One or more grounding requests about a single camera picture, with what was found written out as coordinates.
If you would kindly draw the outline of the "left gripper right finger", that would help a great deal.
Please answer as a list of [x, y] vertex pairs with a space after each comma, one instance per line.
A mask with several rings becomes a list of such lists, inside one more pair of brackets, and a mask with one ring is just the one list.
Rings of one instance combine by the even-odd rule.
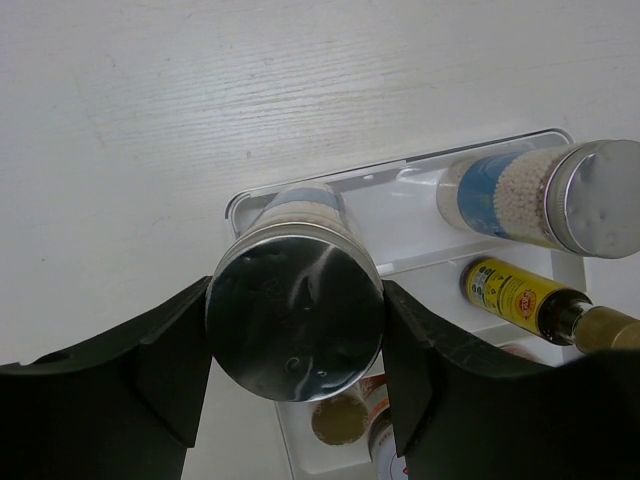
[[512, 355], [385, 283], [382, 353], [412, 479], [635, 479], [639, 356], [550, 367]]

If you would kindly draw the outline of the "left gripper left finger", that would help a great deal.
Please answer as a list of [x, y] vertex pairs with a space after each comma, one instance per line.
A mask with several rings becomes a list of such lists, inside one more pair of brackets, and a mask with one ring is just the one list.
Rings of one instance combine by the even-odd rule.
[[209, 284], [31, 364], [2, 366], [2, 478], [180, 478], [212, 363]]

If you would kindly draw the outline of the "spice jar white lid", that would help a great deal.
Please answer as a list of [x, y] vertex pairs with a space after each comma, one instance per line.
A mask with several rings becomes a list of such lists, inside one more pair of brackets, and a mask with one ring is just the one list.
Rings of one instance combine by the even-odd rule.
[[368, 413], [367, 446], [377, 477], [408, 480], [405, 458], [397, 453], [385, 375], [364, 378], [359, 387]]
[[532, 361], [536, 363], [541, 362], [540, 358], [537, 355], [535, 355], [531, 350], [519, 344], [509, 343], [509, 344], [501, 345], [500, 349], [511, 355], [524, 358], [528, 361]]

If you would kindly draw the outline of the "small yellow bottle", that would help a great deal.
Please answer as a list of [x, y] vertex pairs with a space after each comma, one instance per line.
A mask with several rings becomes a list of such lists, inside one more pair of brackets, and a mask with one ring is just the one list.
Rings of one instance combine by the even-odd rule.
[[639, 349], [638, 319], [494, 257], [472, 260], [461, 273], [460, 290], [470, 304], [554, 345], [572, 345], [583, 354]]
[[358, 441], [369, 425], [368, 411], [355, 393], [344, 392], [321, 400], [311, 410], [311, 430], [329, 446], [343, 446]]

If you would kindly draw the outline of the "small yellow bottle front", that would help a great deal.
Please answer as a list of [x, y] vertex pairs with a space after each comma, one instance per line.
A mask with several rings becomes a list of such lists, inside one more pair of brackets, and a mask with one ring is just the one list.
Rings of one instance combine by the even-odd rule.
[[554, 345], [572, 345], [583, 354], [639, 349], [638, 319], [494, 257], [472, 260], [461, 273], [460, 290], [470, 304]]

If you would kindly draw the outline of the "tall jar blue label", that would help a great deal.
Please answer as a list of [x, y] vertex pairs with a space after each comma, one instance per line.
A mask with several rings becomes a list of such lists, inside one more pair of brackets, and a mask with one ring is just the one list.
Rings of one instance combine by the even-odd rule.
[[206, 296], [214, 359], [276, 402], [350, 388], [375, 363], [384, 322], [375, 263], [342, 195], [320, 182], [278, 192], [225, 252]]
[[639, 251], [639, 144], [597, 140], [467, 159], [441, 176], [436, 201], [458, 229], [625, 258]]

